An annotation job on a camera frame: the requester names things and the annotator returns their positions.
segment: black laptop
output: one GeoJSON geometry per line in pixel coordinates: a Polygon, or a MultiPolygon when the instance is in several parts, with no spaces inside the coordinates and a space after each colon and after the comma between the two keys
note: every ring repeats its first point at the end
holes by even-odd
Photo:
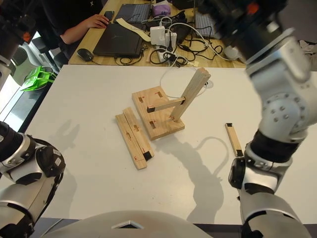
{"type": "MultiPolygon", "coordinates": [[[[144,24],[132,24],[145,30],[144,24]]],[[[138,58],[141,54],[143,39],[120,24],[109,24],[100,37],[93,53],[98,56],[138,58]]]]}

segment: laptop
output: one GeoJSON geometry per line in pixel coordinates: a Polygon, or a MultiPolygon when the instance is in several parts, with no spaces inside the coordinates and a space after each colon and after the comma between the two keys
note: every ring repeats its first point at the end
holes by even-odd
{"type": "MultiPolygon", "coordinates": [[[[144,24],[133,26],[145,30],[144,24]]],[[[138,58],[141,54],[143,39],[120,24],[109,24],[100,37],[93,53],[98,56],[138,58]]]]}
{"type": "Polygon", "coordinates": [[[194,0],[194,19],[195,28],[203,37],[220,39],[220,34],[216,33],[215,21],[211,16],[198,12],[198,0],[194,0]]]}
{"type": "Polygon", "coordinates": [[[128,23],[141,23],[149,19],[152,4],[123,4],[114,19],[123,18],[128,23]]]}

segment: hand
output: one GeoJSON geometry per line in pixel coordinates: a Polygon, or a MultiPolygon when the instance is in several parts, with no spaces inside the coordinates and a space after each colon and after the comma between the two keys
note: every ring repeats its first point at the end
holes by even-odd
{"type": "Polygon", "coordinates": [[[109,19],[105,16],[95,14],[85,20],[86,26],[88,28],[97,27],[97,28],[106,28],[109,24],[109,19]]]}

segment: white table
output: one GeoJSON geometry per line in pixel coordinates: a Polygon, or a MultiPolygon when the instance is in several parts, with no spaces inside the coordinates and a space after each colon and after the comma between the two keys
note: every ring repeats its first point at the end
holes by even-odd
{"type": "MultiPolygon", "coordinates": [[[[158,86],[165,71],[63,67],[27,131],[56,146],[67,164],[45,217],[83,219],[115,210],[154,210],[192,223],[241,223],[238,193],[227,181],[234,154],[224,124],[233,123],[244,146],[258,128],[260,101],[242,69],[208,68],[214,87],[183,115],[185,130],[152,142],[154,158],[137,171],[114,116],[132,107],[139,118],[131,93],[158,86]]],[[[168,95],[180,96],[193,74],[192,68],[172,69],[162,87],[168,95]]],[[[312,126],[277,193],[306,224],[317,223],[316,139],[317,127],[312,126]]]]}

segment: purple object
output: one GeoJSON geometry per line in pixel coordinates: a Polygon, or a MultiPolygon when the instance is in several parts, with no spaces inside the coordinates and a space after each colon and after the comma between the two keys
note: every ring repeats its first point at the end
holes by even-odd
{"type": "Polygon", "coordinates": [[[170,6],[166,4],[154,6],[152,10],[152,15],[153,16],[160,16],[160,15],[170,16],[170,6]]]}

